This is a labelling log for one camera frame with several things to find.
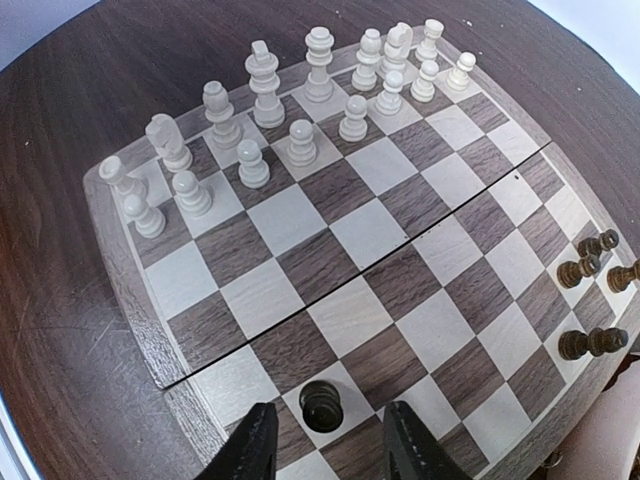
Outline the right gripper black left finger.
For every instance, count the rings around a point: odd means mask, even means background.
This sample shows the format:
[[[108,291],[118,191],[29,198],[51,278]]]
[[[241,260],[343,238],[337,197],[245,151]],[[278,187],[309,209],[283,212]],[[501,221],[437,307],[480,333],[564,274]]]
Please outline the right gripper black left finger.
[[[278,429],[275,404],[254,404],[195,479],[275,479]]]

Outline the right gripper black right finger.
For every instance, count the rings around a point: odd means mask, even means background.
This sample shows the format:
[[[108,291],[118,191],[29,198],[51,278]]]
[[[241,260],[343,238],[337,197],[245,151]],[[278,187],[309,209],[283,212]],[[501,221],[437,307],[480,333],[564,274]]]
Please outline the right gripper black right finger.
[[[470,480],[406,401],[385,406],[383,445],[386,479]]]

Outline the dark chess piece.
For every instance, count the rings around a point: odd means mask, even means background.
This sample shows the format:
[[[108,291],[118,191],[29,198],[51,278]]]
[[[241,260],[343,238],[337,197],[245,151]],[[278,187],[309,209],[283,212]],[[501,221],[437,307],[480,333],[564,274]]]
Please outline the dark chess piece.
[[[307,383],[300,392],[299,405],[304,423],[314,432],[331,433],[344,420],[339,391],[328,381]]]
[[[558,341],[558,351],[564,360],[578,360],[587,353],[600,357],[605,353],[616,353],[627,346],[629,335],[626,330],[612,327],[594,328],[586,334],[579,330],[564,332]]]
[[[620,293],[640,277],[640,260],[631,266],[615,266],[607,272],[607,284],[613,293]]]
[[[598,273],[601,269],[599,257],[594,254],[587,254],[578,261],[565,261],[561,263],[556,276],[561,287],[571,289],[578,286],[583,278],[589,278]]]

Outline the dark pawn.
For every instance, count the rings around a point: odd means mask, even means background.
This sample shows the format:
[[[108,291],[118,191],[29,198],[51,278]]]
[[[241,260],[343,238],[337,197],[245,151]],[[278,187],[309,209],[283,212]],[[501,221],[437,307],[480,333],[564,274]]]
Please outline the dark pawn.
[[[603,252],[611,251],[619,245],[619,234],[613,229],[599,233],[596,237],[587,237],[578,243],[577,251],[581,257],[595,255],[599,257]]]

